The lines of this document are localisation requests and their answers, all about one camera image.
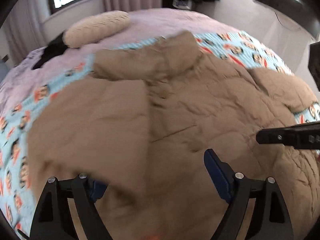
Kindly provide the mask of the black garment on bed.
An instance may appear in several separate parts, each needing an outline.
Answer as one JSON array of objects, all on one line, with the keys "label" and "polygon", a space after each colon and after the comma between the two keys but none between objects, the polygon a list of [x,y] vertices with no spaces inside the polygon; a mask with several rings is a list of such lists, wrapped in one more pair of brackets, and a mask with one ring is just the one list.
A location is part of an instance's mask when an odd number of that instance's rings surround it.
[{"label": "black garment on bed", "polygon": [[68,46],[63,41],[63,35],[64,32],[48,43],[48,46],[43,50],[39,61],[34,64],[32,70],[41,68],[46,62],[56,56],[62,55],[68,49]]}]

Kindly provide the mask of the lavender bed cover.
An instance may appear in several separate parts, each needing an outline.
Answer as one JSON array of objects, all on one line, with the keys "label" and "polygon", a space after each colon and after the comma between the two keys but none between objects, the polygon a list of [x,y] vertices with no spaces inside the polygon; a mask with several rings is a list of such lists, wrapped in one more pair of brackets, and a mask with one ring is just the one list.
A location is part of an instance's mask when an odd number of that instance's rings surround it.
[{"label": "lavender bed cover", "polygon": [[149,38],[167,37],[187,30],[193,34],[236,32],[237,29],[199,12],[174,9],[149,9],[129,14],[131,24],[123,31],[80,49],[67,49],[62,55],[47,61],[40,69],[33,66],[40,60],[43,49],[30,52],[1,82],[1,114],[27,98],[37,87],[80,64],[86,55],[101,49],[117,49],[123,44]]}]

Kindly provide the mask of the beige knitted pillow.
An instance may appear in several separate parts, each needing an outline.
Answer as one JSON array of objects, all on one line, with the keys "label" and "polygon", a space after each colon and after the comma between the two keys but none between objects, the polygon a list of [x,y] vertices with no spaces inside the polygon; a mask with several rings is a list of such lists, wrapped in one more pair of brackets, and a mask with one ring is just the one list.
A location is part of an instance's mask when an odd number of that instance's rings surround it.
[{"label": "beige knitted pillow", "polygon": [[70,26],[63,34],[63,41],[69,48],[80,48],[113,36],[131,24],[127,12],[109,11],[89,16]]}]

